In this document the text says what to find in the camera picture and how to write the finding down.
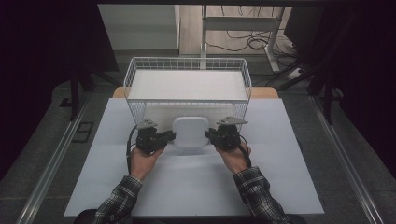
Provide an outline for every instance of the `plaid shirt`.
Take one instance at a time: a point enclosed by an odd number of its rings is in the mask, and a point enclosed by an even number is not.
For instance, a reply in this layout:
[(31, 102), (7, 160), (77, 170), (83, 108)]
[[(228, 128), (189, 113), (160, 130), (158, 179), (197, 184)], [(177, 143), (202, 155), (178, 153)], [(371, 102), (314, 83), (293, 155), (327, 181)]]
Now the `plaid shirt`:
[[(257, 221), (271, 224), (290, 223), (282, 206), (271, 196), (270, 184), (258, 167), (248, 168), (234, 175), (233, 180), (242, 201)], [(94, 223), (117, 223), (131, 213), (141, 188), (142, 182), (139, 179), (125, 175), (113, 189), (110, 198), (98, 208)]]

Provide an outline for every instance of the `gray floor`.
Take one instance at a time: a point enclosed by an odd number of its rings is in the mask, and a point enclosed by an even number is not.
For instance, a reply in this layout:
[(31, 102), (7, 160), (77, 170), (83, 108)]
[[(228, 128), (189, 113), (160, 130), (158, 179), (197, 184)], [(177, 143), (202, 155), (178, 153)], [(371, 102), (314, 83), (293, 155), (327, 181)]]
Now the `gray floor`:
[[(193, 11), (184, 11), (184, 13), (193, 14), (197, 12), (196, 9), (187, 8), (186, 10)], [(191, 36), (190, 39), (194, 39), (193, 37), (197, 35), (187, 35), (185, 33), (183, 36)], [(180, 49), (180, 52), (183, 53), (182, 56), (196, 57), (199, 53), (197, 45), (199, 46), (200, 40), (197, 39), (190, 44), (183, 41), (181, 40), (180, 44), (186, 47)], [(279, 48), (282, 51), (290, 50), (288, 49), (287, 41), (284, 42), (279, 39), (277, 42), (279, 42)], [(228, 54), (229, 52), (225, 51), (219, 52), (214, 50), (212, 53), (217, 54), (211, 54), (208, 57), (230, 56)], [(268, 80), (275, 77), (271, 72), (265, 56), (254, 55), (250, 52), (240, 53), (244, 54), (237, 56), (244, 57), (247, 60), (252, 82), (255, 83), (254, 86), (264, 86)], [(141, 54), (116, 52), (116, 55), (120, 73), (109, 74), (115, 79), (123, 81), (131, 57), (141, 56)], [(149, 53), (144, 56), (179, 55), (169, 55), (169, 52), (158, 54), (157, 52), (156, 54)], [(92, 77), (96, 88), (92, 93), (87, 111), (81, 120), (81, 122), (92, 124), (92, 133), (88, 136), (85, 133), (75, 134), (74, 140), (82, 140), (88, 137), (88, 141), (86, 143), (74, 142), (70, 144), (49, 191), (36, 214), (34, 223), (73, 223), (74, 221), (73, 218), (64, 218), (63, 213), (90, 150), (94, 134), (106, 108), (106, 102), (116, 88), (97, 76), (92, 75)], [(287, 79), (287, 77), (284, 77), (274, 84), (283, 83)], [(309, 79), (286, 91), (279, 92), (279, 97), (282, 98), (285, 104), (292, 128), (301, 144), (305, 162), (325, 211), (324, 215), (304, 216), (304, 218), (310, 224), (369, 223), (361, 207), (361, 203), (351, 187), (340, 161), (334, 153), (331, 141), (324, 132), (322, 124), (319, 122), (315, 108), (309, 100), (309, 96), (305, 90), (308, 84)], [(16, 222), (38, 178), (43, 173), (51, 155), (62, 139), (69, 125), (71, 110), (68, 107), (59, 107), (59, 105), (63, 98), (69, 97), (70, 89), (67, 82), (53, 91), (52, 104), (46, 116), (41, 120), (41, 123), (35, 130), (22, 154), (15, 161), (5, 178), (0, 182), (0, 223), (8, 224)], [(347, 154), (373, 197), (380, 215), (384, 219), (384, 223), (396, 223), (395, 179), (375, 155), (369, 144), (351, 124), (337, 102), (334, 102), (332, 105), (332, 118), (334, 122), (333, 127), (339, 134)]]

